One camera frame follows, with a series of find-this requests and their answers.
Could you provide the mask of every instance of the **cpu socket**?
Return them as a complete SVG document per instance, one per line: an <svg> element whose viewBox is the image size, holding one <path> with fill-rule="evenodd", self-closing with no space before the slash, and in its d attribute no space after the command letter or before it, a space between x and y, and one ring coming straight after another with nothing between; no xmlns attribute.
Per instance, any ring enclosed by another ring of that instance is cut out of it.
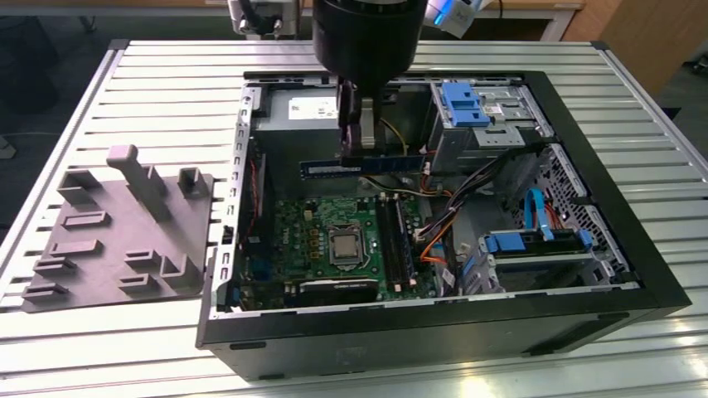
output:
<svg viewBox="0 0 708 398"><path fill-rule="evenodd" d="M364 262L361 228L356 224L328 227L329 264L351 271Z"/></svg>

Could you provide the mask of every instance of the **aluminum profile table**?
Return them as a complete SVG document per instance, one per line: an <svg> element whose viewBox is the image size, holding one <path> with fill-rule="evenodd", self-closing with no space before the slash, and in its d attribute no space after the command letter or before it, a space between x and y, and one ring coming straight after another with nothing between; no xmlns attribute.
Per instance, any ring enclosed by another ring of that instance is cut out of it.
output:
<svg viewBox="0 0 708 398"><path fill-rule="evenodd" d="M161 176L191 166L211 173L224 197L243 73L320 69L308 42L133 41L103 59L0 248L0 396L705 396L708 168L612 52L588 43L421 42L412 68L549 74L693 305L563 355L251 385L193 347L197 298L21 313L63 172L117 177L107 148L132 143Z"/></svg>

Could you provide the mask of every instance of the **floor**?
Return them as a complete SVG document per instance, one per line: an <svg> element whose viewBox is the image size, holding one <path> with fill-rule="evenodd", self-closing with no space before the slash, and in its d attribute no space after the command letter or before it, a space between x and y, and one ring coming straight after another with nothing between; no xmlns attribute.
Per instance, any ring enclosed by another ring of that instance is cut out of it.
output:
<svg viewBox="0 0 708 398"><path fill-rule="evenodd" d="M225 17L177 19L179 23L173 18L103 17L96 21L97 31L85 34L75 18L43 18L44 28L61 58L60 64L49 71L61 99L51 110L32 116L13 115L0 105L0 134L17 150L13 159L0 160L0 241L35 184L111 40L236 39L231 21ZM681 108L675 123L699 151L708 155L708 75L692 75L688 68L679 70L661 93L659 104Z"/></svg>

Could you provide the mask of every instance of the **motherboard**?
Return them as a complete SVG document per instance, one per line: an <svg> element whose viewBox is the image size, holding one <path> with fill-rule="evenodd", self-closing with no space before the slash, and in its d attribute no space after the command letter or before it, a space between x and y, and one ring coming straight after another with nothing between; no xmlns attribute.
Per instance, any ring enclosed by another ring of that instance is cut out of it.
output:
<svg viewBox="0 0 708 398"><path fill-rule="evenodd" d="M393 214L400 220L387 219L384 206L400 209ZM401 239L395 242L391 239L395 233L381 233L392 224L403 230ZM332 297L335 290L372 294L368 301L429 297L435 293L432 274L417 272L419 259L413 258L409 246L412 232L420 225L415 197L279 201L272 280L283 282L284 306L288 296L312 293ZM397 250L396 245L405 246L407 258L396 258L399 252L404 253L404 247Z"/></svg>

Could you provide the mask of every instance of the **white label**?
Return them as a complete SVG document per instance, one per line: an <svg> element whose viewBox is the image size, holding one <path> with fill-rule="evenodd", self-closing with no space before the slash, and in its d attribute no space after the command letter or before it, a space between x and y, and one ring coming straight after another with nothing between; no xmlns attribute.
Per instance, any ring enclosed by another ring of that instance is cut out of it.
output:
<svg viewBox="0 0 708 398"><path fill-rule="evenodd" d="M503 114L500 105L487 105L484 106L484 112L488 114Z"/></svg>
<svg viewBox="0 0 708 398"><path fill-rule="evenodd" d="M443 279L445 280L447 284L449 284L451 286L455 286L455 275L452 274L451 271L448 271L447 268L443 271Z"/></svg>
<svg viewBox="0 0 708 398"><path fill-rule="evenodd" d="M316 166L308 167L309 174L323 174L331 172L360 172L361 167L343 167L343 166Z"/></svg>
<svg viewBox="0 0 708 398"><path fill-rule="evenodd" d="M452 4L451 21L461 27L469 27L475 19L475 10L464 2Z"/></svg>
<svg viewBox="0 0 708 398"><path fill-rule="evenodd" d="M297 97L289 100L288 119L336 119L335 97Z"/></svg>

